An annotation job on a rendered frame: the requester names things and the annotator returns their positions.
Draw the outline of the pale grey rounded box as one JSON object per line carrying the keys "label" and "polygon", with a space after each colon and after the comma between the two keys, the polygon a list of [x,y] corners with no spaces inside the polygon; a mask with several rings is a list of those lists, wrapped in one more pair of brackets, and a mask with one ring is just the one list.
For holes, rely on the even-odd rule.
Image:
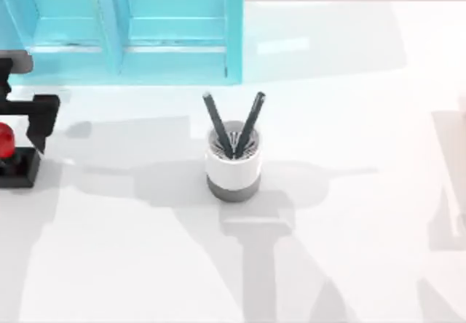
{"label": "pale grey rounded box", "polygon": [[10,74],[27,74],[33,70],[33,58],[26,50],[0,50],[0,69]]}

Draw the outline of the red dome on black base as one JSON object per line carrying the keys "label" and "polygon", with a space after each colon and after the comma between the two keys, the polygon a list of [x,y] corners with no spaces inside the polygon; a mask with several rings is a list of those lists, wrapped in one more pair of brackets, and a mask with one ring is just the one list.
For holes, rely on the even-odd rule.
{"label": "red dome on black base", "polygon": [[33,188],[40,162],[39,152],[16,146],[13,129],[0,122],[0,189]]}

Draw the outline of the light blue rack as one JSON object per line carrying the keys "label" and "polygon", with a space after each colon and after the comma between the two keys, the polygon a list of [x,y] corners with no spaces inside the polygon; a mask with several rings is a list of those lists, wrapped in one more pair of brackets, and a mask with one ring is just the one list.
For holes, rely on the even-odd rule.
{"label": "light blue rack", "polygon": [[13,84],[242,81],[244,0],[0,0],[0,50],[26,50]]}

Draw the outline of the black pen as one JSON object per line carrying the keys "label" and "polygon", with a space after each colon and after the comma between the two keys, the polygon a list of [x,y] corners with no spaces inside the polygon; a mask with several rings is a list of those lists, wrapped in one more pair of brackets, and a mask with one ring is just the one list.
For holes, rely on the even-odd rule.
{"label": "black pen", "polygon": [[206,92],[203,96],[202,99],[205,103],[205,106],[208,110],[210,119],[213,123],[213,128],[217,134],[218,141],[220,145],[222,146],[225,155],[229,158],[232,159],[234,152],[232,148],[232,144],[230,142],[229,136],[226,132],[224,123],[219,115],[218,109],[216,107],[215,101],[213,99],[213,96],[209,93]]}
{"label": "black pen", "polygon": [[251,133],[258,120],[258,116],[261,112],[265,98],[266,98],[266,95],[263,92],[258,92],[256,94],[255,100],[250,109],[250,113],[248,114],[248,117],[242,128],[237,146],[235,148],[234,157],[236,159],[241,158],[242,155],[244,154],[248,141],[250,140]]}

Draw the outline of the white and grey pen holder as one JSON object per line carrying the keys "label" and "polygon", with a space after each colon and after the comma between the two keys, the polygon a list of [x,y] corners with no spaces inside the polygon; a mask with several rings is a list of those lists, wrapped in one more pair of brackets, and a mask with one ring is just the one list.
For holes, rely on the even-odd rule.
{"label": "white and grey pen holder", "polygon": [[258,190],[262,168],[261,133],[254,129],[245,151],[239,159],[229,159],[221,147],[216,131],[207,134],[205,173],[208,188],[223,202],[240,203]]}

